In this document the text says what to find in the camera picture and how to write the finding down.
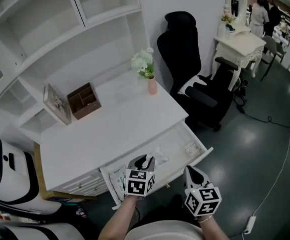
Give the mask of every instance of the table leg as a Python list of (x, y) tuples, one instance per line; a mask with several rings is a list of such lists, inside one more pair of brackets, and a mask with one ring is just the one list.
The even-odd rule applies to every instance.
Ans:
[(218, 62), (215, 61), (216, 58), (219, 57), (219, 53), (216, 52), (214, 58), (213, 58), (213, 65), (212, 65), (212, 76), (211, 76), (211, 80), (214, 79), (216, 73), (217, 73), (217, 70), (218, 70)]
[(229, 91), (232, 91), (233, 87), (235, 86), (235, 84), (240, 76), (240, 72), (241, 72), (241, 67), (239, 67), (238, 70), (234, 71), (233, 78), (231, 79), (230, 85), (228, 87)]
[(260, 63), (260, 61), (261, 61), (261, 58), (262, 58), (262, 55), (260, 55), (260, 56), (258, 57), (258, 59), (257, 59), (257, 61), (256, 61), (256, 63), (255, 63), (255, 65), (254, 65), (254, 67), (251, 69), (251, 76), (252, 76), (253, 78), (255, 78), (255, 76), (256, 76), (256, 70), (257, 70), (257, 68), (258, 68), (258, 66), (259, 66), (259, 63)]

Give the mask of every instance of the black office chair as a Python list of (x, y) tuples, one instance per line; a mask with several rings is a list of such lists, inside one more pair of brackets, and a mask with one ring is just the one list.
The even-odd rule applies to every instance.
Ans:
[[(201, 70), (196, 21), (185, 11), (171, 12), (165, 15), (165, 19), (168, 30), (159, 36), (157, 43), (174, 80), (170, 95), (189, 114), (186, 123), (191, 129), (195, 130), (193, 127), (200, 121), (214, 131), (219, 131), (220, 121), (229, 109), (233, 94), (228, 87), (225, 88), (201, 75), (198, 76), (199, 79), (207, 85), (196, 82), (193, 87), (186, 88), (186, 95), (179, 93), (183, 85)], [(238, 69), (223, 58), (218, 61), (229, 70)]]

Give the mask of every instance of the wristband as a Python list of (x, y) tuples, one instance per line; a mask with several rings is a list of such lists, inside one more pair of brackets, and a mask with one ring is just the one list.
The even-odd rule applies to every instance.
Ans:
[(202, 220), (202, 221), (198, 221), (199, 224), (206, 222), (207, 220), (209, 220), (213, 215), (211, 214), (208, 218)]

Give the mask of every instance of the black and white marker cube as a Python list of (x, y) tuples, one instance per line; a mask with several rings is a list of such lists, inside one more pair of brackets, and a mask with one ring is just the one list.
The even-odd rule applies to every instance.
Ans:
[(185, 205), (195, 217), (214, 214), (222, 200), (217, 187), (192, 188), (186, 191)]
[(155, 175), (152, 171), (126, 169), (126, 195), (145, 197), (153, 188)]

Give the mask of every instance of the flower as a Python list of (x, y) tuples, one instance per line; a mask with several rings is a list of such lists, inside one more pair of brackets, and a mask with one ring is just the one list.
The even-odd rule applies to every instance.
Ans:
[(154, 77), (153, 56), (154, 50), (148, 47), (146, 50), (141, 50), (136, 53), (130, 60), (131, 68), (137, 71), (142, 77)]
[(148, 47), (146, 49), (146, 52), (150, 53), (150, 54), (153, 54), (154, 53), (154, 49), (152, 49), (151, 47)]
[(144, 72), (146, 67), (147, 63), (142, 58), (134, 57), (131, 59), (131, 68), (133, 70), (136, 70), (137, 72), (138, 71)]
[(139, 53), (139, 56), (140, 58), (142, 58), (147, 64), (152, 64), (153, 62), (153, 57), (152, 55), (145, 51), (145, 50), (142, 50), (140, 53)]
[(222, 15), (221, 20), (223, 22), (231, 23), (233, 21), (233, 16), (230, 13), (226, 12)]

